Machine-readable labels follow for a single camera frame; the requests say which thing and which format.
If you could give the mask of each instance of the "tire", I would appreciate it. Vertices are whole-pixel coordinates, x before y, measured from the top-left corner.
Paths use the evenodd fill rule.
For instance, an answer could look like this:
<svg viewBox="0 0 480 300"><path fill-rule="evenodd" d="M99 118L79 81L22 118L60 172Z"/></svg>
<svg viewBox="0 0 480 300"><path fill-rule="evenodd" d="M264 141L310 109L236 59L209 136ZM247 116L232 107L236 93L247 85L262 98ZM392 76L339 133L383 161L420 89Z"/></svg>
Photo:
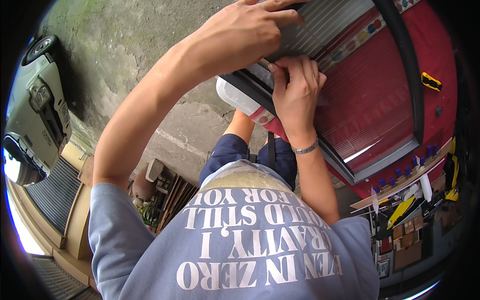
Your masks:
<svg viewBox="0 0 480 300"><path fill-rule="evenodd" d="M58 44L59 38L54 35L46 36L30 48L26 57L26 64L29 64L39 58L41 55L52 51Z"/></svg>

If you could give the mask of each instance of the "wristwatch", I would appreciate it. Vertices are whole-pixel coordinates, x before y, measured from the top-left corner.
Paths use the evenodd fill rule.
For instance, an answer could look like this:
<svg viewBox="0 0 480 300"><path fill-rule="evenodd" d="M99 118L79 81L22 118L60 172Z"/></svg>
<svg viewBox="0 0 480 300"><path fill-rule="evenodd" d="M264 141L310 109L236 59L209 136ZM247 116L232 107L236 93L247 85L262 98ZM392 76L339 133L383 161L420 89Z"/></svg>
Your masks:
<svg viewBox="0 0 480 300"><path fill-rule="evenodd" d="M303 149L295 149L294 147L290 146L290 148L292 148L293 153L305 154L305 153L309 153L310 151L315 149L317 146L318 146L318 137L315 139L315 142L310 147L303 148Z"/></svg>

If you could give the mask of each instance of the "navy shorts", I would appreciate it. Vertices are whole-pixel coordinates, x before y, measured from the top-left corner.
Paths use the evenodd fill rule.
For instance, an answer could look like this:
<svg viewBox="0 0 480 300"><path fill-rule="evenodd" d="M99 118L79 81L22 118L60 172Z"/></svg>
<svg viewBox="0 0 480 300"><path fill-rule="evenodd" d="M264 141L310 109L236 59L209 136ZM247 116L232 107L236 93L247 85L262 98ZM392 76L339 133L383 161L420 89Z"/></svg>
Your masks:
<svg viewBox="0 0 480 300"><path fill-rule="evenodd" d="M248 146L242 138L231 133L222 135L200 172L200 184L225 164L239 159L248 159L248 153ZM256 163L268 167L268 145L258 151ZM292 191L295 189L297 159L290 144L281 138L275 139L275 172L290 185Z"/></svg>

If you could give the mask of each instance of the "van headlight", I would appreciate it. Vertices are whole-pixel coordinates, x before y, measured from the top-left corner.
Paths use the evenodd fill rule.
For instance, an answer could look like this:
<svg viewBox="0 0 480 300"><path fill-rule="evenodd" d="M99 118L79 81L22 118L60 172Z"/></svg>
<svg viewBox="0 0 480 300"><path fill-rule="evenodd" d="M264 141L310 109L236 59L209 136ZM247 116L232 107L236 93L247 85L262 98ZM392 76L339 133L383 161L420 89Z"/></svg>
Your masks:
<svg viewBox="0 0 480 300"><path fill-rule="evenodd" d="M28 88L30 92L30 106L39 112L43 105L52 99L52 93L48 88L48 85L40 78L37 77L35 81Z"/></svg>

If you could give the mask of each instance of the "building wall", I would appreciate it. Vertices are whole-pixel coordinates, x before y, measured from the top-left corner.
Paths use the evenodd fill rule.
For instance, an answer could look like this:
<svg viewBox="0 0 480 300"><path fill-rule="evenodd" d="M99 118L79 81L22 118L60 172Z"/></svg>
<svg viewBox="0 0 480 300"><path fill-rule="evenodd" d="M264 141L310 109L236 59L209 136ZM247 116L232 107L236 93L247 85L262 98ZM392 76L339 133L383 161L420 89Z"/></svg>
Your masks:
<svg viewBox="0 0 480 300"><path fill-rule="evenodd" d="M72 143L65 146L61 156L78 171L82 170L88 157ZM20 219L45 255L53 256L55 262L73 278L96 290L91 269L92 252L88 244L91 189L83 183L80 185L65 232L59 232L52 226L32 202L24 187L7 180L7 189Z"/></svg>

